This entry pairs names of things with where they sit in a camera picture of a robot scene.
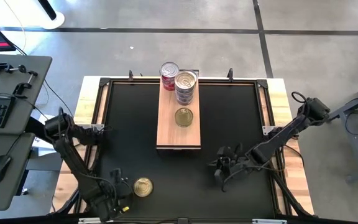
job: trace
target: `concrete floor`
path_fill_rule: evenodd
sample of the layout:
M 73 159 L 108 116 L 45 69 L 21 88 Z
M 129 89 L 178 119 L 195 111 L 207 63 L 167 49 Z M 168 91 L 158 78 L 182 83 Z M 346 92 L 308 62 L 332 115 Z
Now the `concrete floor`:
M 51 1 L 66 15 L 63 27 L 257 29 L 252 0 L 95 0 Z M 260 0 L 264 29 L 358 30 L 358 0 Z M 0 19 L 8 26 L 14 17 Z M 18 46 L 21 32 L 4 32 Z M 318 97 L 335 110 L 358 91 L 358 35 L 266 35 L 275 78 L 284 78 L 288 94 L 300 91 Z M 100 32 L 27 32 L 25 51 L 53 57 L 47 80 L 75 110 L 83 76 L 124 75 L 131 69 L 158 75 L 172 60 L 201 76 L 266 77 L 258 34 L 139 34 Z M 42 90 L 37 105 L 56 114 L 61 105 Z M 290 100 L 293 115 L 299 104 Z M 358 171 L 339 120 L 301 134 L 301 153 L 315 214 L 358 221 L 358 182 L 345 183 Z M 14 199 L 0 218 L 41 215 L 49 211 L 57 176 L 34 172 L 26 182 L 40 182 L 35 192 Z

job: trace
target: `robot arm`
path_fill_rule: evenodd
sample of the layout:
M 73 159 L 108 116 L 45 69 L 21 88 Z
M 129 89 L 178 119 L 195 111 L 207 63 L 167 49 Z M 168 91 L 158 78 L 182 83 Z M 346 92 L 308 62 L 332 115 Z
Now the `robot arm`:
M 303 101 L 298 100 L 295 95 L 301 96 Z M 270 160 L 277 149 L 283 147 L 292 136 L 309 126 L 320 126 L 328 119 L 330 110 L 319 99 L 306 99 L 302 94 L 297 92 L 293 92 L 292 97 L 296 101 L 303 103 L 303 105 L 298 109 L 296 118 L 290 123 L 283 128 L 274 128 L 268 134 L 269 140 L 259 143 L 247 152 L 242 150 L 241 144 L 234 151 L 226 146 L 218 150 L 218 159 L 208 165 L 216 168 L 214 176 L 216 182 L 221 184 L 223 192 L 224 184 L 236 174 L 249 174 L 254 170 L 261 170 L 263 168 L 273 170 Z M 272 172 L 272 175 L 296 212 L 299 215 L 310 215 L 302 209 L 277 173 Z
M 73 138 L 83 145 L 98 143 L 100 131 L 84 129 L 74 123 L 73 118 L 59 109 L 59 115 L 45 122 L 45 135 L 55 150 L 70 168 L 78 181 L 81 198 L 102 222 L 117 217 L 127 208 L 120 206 L 115 186 L 106 179 L 94 177 L 74 147 Z

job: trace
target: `black tray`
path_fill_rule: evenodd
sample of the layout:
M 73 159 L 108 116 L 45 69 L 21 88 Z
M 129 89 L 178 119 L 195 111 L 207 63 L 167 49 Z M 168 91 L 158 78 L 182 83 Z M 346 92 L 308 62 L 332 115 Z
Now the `black tray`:
M 113 169 L 121 168 L 129 180 L 148 177 L 154 183 L 152 194 L 135 197 L 124 217 L 188 217 L 212 222 L 274 217 L 277 199 L 266 171 L 230 181 L 223 193 L 214 181 L 214 170 L 206 166 L 216 159 L 221 146 L 242 142 L 247 149 L 263 140 L 257 84 L 216 85 L 219 81 L 200 80 L 202 149 L 162 151 L 155 149 L 158 80 L 144 82 L 110 82 L 104 124 L 114 130 L 105 133 L 95 167 L 107 179 Z

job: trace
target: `black floor line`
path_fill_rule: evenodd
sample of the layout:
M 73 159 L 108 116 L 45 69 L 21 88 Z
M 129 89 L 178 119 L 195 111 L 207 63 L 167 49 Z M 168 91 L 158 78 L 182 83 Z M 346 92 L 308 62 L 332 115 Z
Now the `black floor line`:
M 3 31 L 22 31 L 21 27 L 0 27 Z M 56 28 L 47 30 L 26 27 L 26 32 L 106 32 L 106 33 L 163 33 L 163 34 L 257 34 L 255 29 L 161 29 L 161 28 Z
M 262 16 L 260 15 L 259 3 L 258 0 L 252 0 L 252 2 L 254 3 L 256 24 L 258 26 L 260 48 L 262 49 L 262 56 L 265 64 L 266 77 L 273 78 L 272 65 L 270 64 L 269 51 L 267 50 L 266 36 L 264 32 L 264 25 L 262 22 Z
M 265 30 L 273 35 L 358 35 L 358 30 Z
M 21 27 L 0 27 L 3 31 L 22 31 Z M 258 29 L 166 29 L 166 28 L 76 28 L 61 27 L 47 30 L 25 27 L 26 32 L 111 32 L 111 33 L 166 33 L 166 34 L 258 34 Z M 358 30 L 265 30 L 269 35 L 358 35 Z

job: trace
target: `tin can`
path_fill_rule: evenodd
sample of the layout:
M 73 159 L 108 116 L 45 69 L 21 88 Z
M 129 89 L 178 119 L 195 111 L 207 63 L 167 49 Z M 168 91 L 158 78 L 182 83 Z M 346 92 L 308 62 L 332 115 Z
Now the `tin can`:
M 161 80 L 166 90 L 175 89 L 175 77 L 179 66 L 173 62 L 165 62 L 160 68 Z
M 188 127 L 193 122 L 193 112 L 188 108 L 180 108 L 175 113 L 175 121 L 179 127 Z
M 164 89 L 172 91 L 175 90 L 175 84 L 166 84 L 166 83 L 162 83 L 162 85 L 164 86 Z
M 141 177 L 135 181 L 134 193 L 139 197 L 146 197 L 153 191 L 153 183 L 146 177 Z
M 179 105 L 182 105 L 182 106 L 187 106 L 187 105 L 189 105 L 192 101 L 193 101 L 193 99 L 187 99 L 187 100 L 182 101 L 181 99 L 177 98 L 178 104 L 179 104 Z
M 179 93 L 193 92 L 197 82 L 197 74 L 192 71 L 180 72 L 175 77 L 175 89 Z
M 176 90 L 175 93 L 176 93 L 177 97 L 179 97 L 179 98 L 189 98 L 189 97 L 193 96 L 194 91 L 189 92 L 189 93 L 180 93 L 179 91 Z

